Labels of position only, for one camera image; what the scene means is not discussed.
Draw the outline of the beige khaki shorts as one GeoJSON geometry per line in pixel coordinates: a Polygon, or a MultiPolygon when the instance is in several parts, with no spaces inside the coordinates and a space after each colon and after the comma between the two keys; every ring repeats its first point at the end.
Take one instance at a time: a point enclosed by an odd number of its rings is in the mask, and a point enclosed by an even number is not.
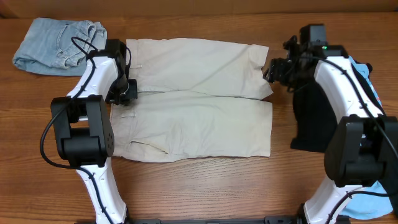
{"type": "Polygon", "coordinates": [[[138,98],[113,106],[114,155],[141,162],[269,157],[268,47],[205,39],[129,39],[138,98]]]}

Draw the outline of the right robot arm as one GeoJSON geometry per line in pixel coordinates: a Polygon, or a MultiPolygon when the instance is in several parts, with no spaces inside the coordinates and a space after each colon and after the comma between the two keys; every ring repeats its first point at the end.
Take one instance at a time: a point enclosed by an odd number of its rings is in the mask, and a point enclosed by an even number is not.
{"type": "Polygon", "coordinates": [[[385,113],[366,79],[371,65],[329,44],[322,24],[302,27],[284,49],[287,57],[272,59],[263,77],[293,94],[297,136],[290,146],[322,152],[326,176],[296,215],[264,221],[348,223],[342,210],[375,183],[397,208],[397,118],[385,113]]]}

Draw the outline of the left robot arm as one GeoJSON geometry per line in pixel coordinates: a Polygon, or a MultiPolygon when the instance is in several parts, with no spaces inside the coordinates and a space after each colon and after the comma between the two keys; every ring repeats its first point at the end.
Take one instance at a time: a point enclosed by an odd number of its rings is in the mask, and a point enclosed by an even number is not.
{"type": "Polygon", "coordinates": [[[111,167],[115,137],[106,104],[127,105],[137,98],[129,78],[131,51],[118,39],[86,53],[86,70],[76,87],[51,102],[58,155],[83,180],[95,209],[95,223],[129,223],[111,167]]]}

